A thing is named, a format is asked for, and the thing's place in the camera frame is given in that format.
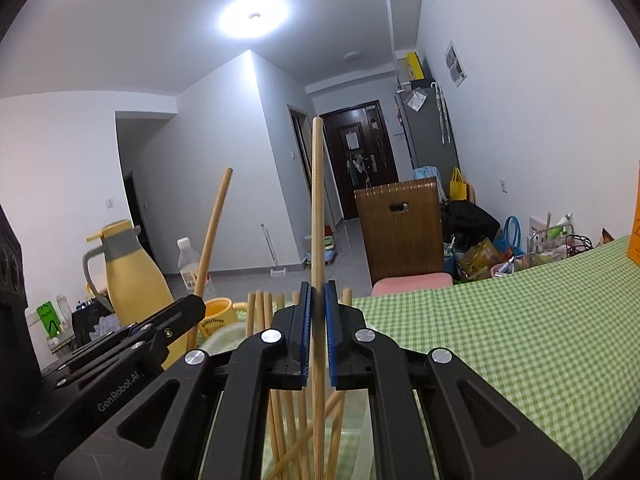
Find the blue gripper pad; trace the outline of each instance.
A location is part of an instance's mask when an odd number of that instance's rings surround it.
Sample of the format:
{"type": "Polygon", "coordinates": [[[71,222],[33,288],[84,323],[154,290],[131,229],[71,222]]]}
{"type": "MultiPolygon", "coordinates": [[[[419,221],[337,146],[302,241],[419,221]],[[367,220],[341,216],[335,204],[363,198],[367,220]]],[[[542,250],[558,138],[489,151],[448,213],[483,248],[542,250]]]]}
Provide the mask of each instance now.
{"type": "Polygon", "coordinates": [[[338,370],[336,367],[337,353],[334,326],[334,291],[334,283],[326,283],[324,285],[324,316],[326,323],[326,349],[329,355],[329,378],[331,380],[331,386],[335,387],[338,370]]]}
{"type": "Polygon", "coordinates": [[[302,342],[300,348],[302,350],[302,356],[305,359],[300,363],[300,376],[302,377],[302,383],[306,386],[306,380],[309,376],[309,350],[311,341],[311,286],[306,287],[306,295],[300,300],[305,305],[305,322],[302,327],[302,342]]]}

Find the blue bag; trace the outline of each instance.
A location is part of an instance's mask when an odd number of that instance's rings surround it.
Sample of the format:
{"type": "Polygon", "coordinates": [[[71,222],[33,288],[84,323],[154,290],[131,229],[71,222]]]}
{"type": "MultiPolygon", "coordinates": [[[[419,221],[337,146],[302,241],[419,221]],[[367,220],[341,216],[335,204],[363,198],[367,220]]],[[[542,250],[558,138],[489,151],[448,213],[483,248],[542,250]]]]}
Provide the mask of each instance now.
{"type": "Polygon", "coordinates": [[[524,252],[520,250],[520,223],[515,216],[510,216],[504,221],[502,233],[500,236],[495,237],[494,247],[500,254],[507,252],[509,247],[516,256],[524,254],[524,252]],[[513,237],[509,236],[509,229],[511,227],[513,227],[513,237]]]}

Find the plastic water bottle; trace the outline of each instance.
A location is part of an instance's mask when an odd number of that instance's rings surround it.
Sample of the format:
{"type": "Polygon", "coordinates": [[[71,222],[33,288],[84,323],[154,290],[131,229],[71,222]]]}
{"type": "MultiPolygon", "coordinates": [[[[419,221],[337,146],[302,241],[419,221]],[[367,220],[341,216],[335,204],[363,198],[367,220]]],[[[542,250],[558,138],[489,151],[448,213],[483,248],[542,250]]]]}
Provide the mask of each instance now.
{"type": "MultiPolygon", "coordinates": [[[[189,294],[193,294],[196,288],[196,279],[198,277],[198,267],[200,266],[200,253],[191,247],[191,240],[188,238],[180,238],[178,240],[180,247],[180,257],[178,258],[178,270],[184,281],[184,286],[189,294]]],[[[204,292],[202,293],[203,301],[213,300],[218,295],[216,289],[213,288],[211,277],[207,272],[207,279],[204,283],[204,292]]]]}
{"type": "Polygon", "coordinates": [[[65,330],[67,328],[71,328],[71,309],[69,308],[69,303],[66,300],[66,296],[64,294],[57,295],[56,303],[58,304],[60,314],[62,314],[62,319],[60,321],[64,324],[65,330]]]}

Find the yellow thermos jug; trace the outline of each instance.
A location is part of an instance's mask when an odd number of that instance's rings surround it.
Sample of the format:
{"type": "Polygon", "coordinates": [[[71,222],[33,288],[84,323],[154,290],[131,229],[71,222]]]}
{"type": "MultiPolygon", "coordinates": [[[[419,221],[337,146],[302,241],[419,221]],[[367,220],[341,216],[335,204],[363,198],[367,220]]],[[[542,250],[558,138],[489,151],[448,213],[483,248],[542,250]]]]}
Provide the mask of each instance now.
{"type": "MultiPolygon", "coordinates": [[[[82,257],[82,269],[96,300],[113,310],[123,326],[138,323],[174,302],[160,269],[140,245],[131,220],[109,224],[86,241],[98,238],[102,245],[82,257]],[[89,275],[89,259],[99,254],[104,254],[107,291],[113,307],[98,293],[89,275]]],[[[162,366],[168,368],[186,348],[187,335],[184,334],[169,346],[169,357],[162,366]]]]}

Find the orange box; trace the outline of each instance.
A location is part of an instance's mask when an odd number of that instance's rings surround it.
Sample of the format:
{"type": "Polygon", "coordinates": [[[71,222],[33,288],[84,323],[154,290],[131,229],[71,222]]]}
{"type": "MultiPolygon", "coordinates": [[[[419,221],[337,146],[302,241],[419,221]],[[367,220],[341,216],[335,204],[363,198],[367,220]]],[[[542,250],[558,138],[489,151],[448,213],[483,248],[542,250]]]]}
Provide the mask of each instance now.
{"type": "Polygon", "coordinates": [[[626,255],[640,265],[640,171],[638,173],[638,199],[636,201],[636,218],[634,219],[634,227],[629,240],[629,249],[626,255]]]}

